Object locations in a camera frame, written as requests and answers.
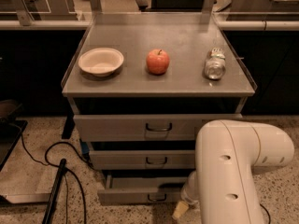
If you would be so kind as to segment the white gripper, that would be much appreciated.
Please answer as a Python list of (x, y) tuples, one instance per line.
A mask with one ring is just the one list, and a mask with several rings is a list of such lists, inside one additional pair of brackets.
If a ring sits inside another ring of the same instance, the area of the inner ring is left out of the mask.
[(199, 203), (199, 197), (190, 186), (185, 184), (180, 192), (182, 201), (179, 201), (175, 207), (172, 218), (178, 220), (189, 209), (189, 205), (196, 205)]

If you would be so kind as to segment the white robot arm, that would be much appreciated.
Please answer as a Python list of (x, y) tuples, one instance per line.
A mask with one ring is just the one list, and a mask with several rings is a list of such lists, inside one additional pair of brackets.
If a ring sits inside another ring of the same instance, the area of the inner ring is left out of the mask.
[(283, 167), (293, 156), (293, 141), (276, 126), (208, 122), (197, 134), (195, 170), (181, 190), (172, 218), (199, 204), (202, 224), (265, 224), (252, 169)]

